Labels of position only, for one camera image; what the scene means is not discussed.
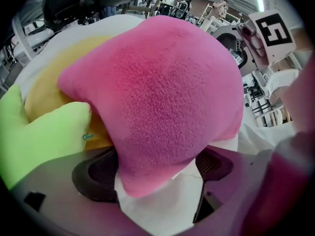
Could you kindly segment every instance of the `laboratory room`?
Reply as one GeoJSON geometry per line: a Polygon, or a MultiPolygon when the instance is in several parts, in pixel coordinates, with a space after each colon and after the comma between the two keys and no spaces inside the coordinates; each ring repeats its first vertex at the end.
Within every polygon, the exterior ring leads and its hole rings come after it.
{"type": "Polygon", "coordinates": [[[310,2],[1,0],[3,226],[315,235],[310,2]]]}

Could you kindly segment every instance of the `blue pin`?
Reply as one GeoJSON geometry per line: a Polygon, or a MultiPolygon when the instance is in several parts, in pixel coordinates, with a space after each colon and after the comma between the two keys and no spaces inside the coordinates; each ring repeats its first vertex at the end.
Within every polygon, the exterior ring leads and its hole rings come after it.
{"type": "Polygon", "coordinates": [[[91,137],[93,137],[93,136],[94,136],[93,134],[85,135],[85,136],[83,136],[83,139],[91,138],[91,137]]]}

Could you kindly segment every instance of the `yellow plush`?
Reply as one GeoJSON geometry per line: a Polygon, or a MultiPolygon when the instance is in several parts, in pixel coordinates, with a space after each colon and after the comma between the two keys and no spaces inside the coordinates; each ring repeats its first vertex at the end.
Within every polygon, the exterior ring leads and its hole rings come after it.
{"type": "MultiPolygon", "coordinates": [[[[74,101],[58,89],[57,79],[60,73],[77,59],[110,38],[109,36],[97,36],[81,40],[59,53],[47,64],[26,98],[25,110],[30,122],[74,101]]],[[[92,114],[88,133],[94,136],[87,140],[85,150],[113,145],[101,118],[96,114],[92,114]]]]}
{"type": "Polygon", "coordinates": [[[44,162],[81,152],[90,118],[88,103],[72,102],[29,123],[13,85],[0,100],[0,175],[7,188],[44,162]]]}

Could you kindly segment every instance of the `green plush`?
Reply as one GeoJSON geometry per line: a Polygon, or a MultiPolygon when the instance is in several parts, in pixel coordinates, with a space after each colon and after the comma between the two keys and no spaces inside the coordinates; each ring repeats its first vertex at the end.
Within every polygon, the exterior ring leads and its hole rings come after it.
{"type": "Polygon", "coordinates": [[[88,103],[72,102],[29,123],[13,85],[0,100],[0,175],[8,189],[38,165],[84,150],[88,103]]]}

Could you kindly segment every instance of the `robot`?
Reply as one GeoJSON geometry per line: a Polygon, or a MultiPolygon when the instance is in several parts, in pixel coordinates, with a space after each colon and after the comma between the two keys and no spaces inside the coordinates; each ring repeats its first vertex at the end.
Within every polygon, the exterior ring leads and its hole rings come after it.
{"type": "Polygon", "coordinates": [[[272,65],[295,49],[279,11],[253,13],[249,18],[245,23],[222,26],[212,34],[230,50],[242,77],[272,65]]]}

